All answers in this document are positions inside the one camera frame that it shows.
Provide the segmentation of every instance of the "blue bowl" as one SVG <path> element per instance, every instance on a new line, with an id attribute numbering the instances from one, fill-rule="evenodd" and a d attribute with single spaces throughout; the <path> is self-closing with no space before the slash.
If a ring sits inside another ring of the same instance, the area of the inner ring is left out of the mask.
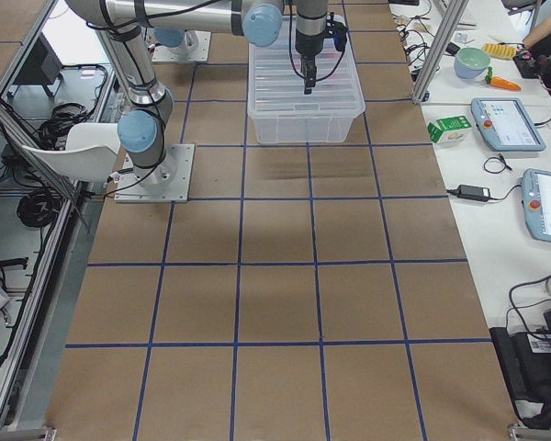
<path id="1" fill-rule="evenodd" d="M 455 55 L 455 73 L 461 78 L 475 78 L 488 68 L 489 61 L 489 55 L 482 49 L 460 49 Z"/>

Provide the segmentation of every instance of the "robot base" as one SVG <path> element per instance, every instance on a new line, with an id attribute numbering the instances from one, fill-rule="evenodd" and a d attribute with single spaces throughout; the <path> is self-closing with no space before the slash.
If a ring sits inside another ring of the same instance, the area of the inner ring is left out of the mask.
<path id="1" fill-rule="evenodd" d="M 137 184 L 115 193 L 114 200 L 119 203 L 151 203 L 151 202 L 187 202 L 190 188 L 192 163 L 194 162 L 194 144 L 170 145 L 166 154 L 175 164 L 174 179 L 166 186 L 143 187 Z M 131 168 L 129 156 L 125 158 L 123 168 Z M 128 187 L 137 182 L 134 174 L 121 175 L 118 188 Z"/>
<path id="2" fill-rule="evenodd" d="M 210 51 L 210 36 L 211 32 L 196 31 L 198 37 L 198 46 L 190 52 L 173 53 L 165 46 L 158 46 L 153 53 L 152 61 L 159 64 L 164 63 L 191 63 L 191 62 L 207 62 L 208 52 Z"/>

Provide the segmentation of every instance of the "orange carrot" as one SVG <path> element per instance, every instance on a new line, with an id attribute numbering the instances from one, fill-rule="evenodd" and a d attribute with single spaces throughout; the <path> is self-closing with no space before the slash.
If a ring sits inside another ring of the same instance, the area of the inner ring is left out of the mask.
<path id="1" fill-rule="evenodd" d="M 521 87 L 512 81 L 500 78 L 499 76 L 492 76 L 492 68 L 488 68 L 488 74 L 486 75 L 486 83 L 500 89 L 507 90 L 521 90 Z"/>

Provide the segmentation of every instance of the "corn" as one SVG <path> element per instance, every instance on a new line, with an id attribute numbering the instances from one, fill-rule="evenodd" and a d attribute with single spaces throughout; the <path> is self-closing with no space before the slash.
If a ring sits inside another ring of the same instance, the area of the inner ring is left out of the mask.
<path id="1" fill-rule="evenodd" d="M 516 49 L 505 44 L 486 43 L 481 49 L 488 53 L 490 57 L 500 58 L 501 60 L 511 60 L 516 55 Z"/>

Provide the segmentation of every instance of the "plastic container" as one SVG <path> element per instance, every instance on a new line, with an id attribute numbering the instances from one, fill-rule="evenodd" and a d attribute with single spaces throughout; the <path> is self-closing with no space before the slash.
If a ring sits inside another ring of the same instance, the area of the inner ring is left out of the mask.
<path id="1" fill-rule="evenodd" d="M 354 119 L 365 111 L 349 42 L 337 71 L 318 82 L 311 95 L 304 95 L 304 81 L 296 76 L 290 64 L 288 32 L 289 17 L 285 17 L 274 44 L 266 48 L 249 47 L 247 112 L 253 120 L 257 140 L 261 144 L 344 141 Z M 292 54 L 299 70 L 295 35 L 293 28 Z M 328 74 L 340 55 L 332 39 L 326 39 L 316 59 L 317 78 Z"/>
<path id="2" fill-rule="evenodd" d="M 475 78 L 488 68 L 489 62 L 489 55 L 482 49 L 463 48 L 455 54 L 455 73 L 461 78 Z"/>

